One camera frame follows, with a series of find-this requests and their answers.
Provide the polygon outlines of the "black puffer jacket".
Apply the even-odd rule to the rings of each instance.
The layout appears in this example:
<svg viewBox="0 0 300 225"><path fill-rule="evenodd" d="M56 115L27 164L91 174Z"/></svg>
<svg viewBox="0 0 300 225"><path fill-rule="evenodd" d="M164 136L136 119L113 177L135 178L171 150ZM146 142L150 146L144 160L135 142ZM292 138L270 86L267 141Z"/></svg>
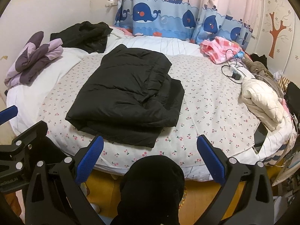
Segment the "black puffer jacket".
<svg viewBox="0 0 300 225"><path fill-rule="evenodd" d="M126 145L153 148L177 125L184 88L160 52L118 45L80 89L66 120L77 130Z"/></svg>

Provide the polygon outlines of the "pink checked cloth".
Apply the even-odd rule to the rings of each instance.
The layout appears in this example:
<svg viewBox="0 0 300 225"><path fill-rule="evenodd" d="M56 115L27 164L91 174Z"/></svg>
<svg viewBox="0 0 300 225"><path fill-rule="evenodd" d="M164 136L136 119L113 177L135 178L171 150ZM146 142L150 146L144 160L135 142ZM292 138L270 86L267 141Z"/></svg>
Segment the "pink checked cloth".
<svg viewBox="0 0 300 225"><path fill-rule="evenodd" d="M212 41L204 40L199 46L200 51L217 65L231 58L242 59L245 54L238 43L229 41L223 37L215 37Z"/></svg>

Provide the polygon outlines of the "cherry print bed sheet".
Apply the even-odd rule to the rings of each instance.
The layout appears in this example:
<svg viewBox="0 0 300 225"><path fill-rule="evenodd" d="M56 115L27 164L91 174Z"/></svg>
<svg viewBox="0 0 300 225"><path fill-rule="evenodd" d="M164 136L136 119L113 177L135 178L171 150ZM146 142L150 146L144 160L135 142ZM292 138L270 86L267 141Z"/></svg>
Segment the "cherry print bed sheet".
<svg viewBox="0 0 300 225"><path fill-rule="evenodd" d="M143 157L164 155L201 179L200 135L228 157L257 159L259 121L240 93L206 58L129 48L84 57L45 97L38 118L70 155L101 135L99 169L124 174Z"/></svg>

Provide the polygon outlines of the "whale print blue curtain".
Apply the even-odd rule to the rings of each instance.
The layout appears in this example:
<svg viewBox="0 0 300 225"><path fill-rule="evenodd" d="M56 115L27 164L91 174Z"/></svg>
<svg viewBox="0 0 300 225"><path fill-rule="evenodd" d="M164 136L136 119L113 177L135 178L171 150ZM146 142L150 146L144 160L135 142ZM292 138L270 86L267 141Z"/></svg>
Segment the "whale print blue curtain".
<svg viewBox="0 0 300 225"><path fill-rule="evenodd" d="M200 44L223 37L246 48L261 0L118 0L115 25L135 36Z"/></svg>

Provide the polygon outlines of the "wall power socket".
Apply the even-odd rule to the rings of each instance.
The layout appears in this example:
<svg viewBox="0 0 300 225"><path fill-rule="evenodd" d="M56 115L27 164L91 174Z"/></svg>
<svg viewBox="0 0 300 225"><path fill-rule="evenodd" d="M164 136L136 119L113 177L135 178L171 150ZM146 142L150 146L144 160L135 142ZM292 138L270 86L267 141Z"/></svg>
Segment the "wall power socket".
<svg viewBox="0 0 300 225"><path fill-rule="evenodd" d="M118 0L108 0L105 7L117 6Z"/></svg>

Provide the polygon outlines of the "black knee trousers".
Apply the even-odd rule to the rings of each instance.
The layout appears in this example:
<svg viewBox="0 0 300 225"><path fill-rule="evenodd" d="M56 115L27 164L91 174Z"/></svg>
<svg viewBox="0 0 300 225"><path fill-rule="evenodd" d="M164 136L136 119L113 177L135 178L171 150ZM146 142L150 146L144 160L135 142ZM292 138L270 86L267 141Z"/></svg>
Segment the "black knee trousers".
<svg viewBox="0 0 300 225"><path fill-rule="evenodd" d="M120 182L121 200L111 224L179 224L184 173L163 155L136 161Z"/></svg>

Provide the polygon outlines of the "brown clothes pile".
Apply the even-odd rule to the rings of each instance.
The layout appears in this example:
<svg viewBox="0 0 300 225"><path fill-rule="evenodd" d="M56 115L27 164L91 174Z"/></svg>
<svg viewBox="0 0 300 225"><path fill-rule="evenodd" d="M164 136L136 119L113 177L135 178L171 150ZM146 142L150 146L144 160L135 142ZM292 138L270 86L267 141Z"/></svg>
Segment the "brown clothes pile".
<svg viewBox="0 0 300 225"><path fill-rule="evenodd" d="M267 77L270 77L271 79L273 79L273 75L263 65L263 63L261 63L259 61L252 61L251 59L248 59L248 58L243 58L242 62L246 65L246 67L252 74L260 74L261 73L262 76L267 76Z"/></svg>

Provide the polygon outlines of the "cream puffer jacket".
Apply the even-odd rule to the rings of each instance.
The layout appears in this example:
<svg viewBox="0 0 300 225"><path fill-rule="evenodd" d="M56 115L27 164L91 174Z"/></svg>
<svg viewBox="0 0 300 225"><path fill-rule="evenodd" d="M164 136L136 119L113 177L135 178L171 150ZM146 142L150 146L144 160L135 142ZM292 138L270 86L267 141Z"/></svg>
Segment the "cream puffer jacket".
<svg viewBox="0 0 300 225"><path fill-rule="evenodd" d="M241 84L241 100L270 131L282 123L285 110L277 93L265 82L245 77Z"/></svg>

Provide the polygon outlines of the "white power strip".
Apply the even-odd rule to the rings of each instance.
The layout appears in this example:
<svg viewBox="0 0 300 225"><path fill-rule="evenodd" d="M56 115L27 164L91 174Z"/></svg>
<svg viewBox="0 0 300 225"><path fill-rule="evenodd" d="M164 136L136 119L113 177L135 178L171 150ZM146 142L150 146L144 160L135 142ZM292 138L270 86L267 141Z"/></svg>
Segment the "white power strip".
<svg viewBox="0 0 300 225"><path fill-rule="evenodd" d="M234 80L241 81L246 77L246 75L241 70L239 70L232 64L229 66L229 71L232 72L231 78Z"/></svg>

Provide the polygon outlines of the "black crumpled garment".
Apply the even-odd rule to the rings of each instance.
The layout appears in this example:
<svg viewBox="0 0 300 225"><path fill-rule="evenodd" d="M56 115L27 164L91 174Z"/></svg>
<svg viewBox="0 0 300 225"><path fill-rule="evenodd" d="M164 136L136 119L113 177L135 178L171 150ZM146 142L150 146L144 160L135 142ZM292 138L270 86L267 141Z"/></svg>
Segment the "black crumpled garment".
<svg viewBox="0 0 300 225"><path fill-rule="evenodd" d="M78 48L87 53L104 53L112 29L105 22L92 24L89 21L77 23L67 29L50 35L50 41L61 39L64 48Z"/></svg>

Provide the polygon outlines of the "purple patterned blanket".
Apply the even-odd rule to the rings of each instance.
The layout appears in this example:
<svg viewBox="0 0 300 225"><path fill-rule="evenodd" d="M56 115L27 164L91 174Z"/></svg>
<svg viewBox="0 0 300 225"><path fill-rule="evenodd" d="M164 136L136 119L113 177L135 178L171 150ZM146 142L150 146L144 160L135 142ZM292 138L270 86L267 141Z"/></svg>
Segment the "purple patterned blanket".
<svg viewBox="0 0 300 225"><path fill-rule="evenodd" d="M4 84L7 88L31 84L40 71L62 55L63 42L60 38L42 44L43 38L43 31L38 31L29 38L6 74Z"/></svg>

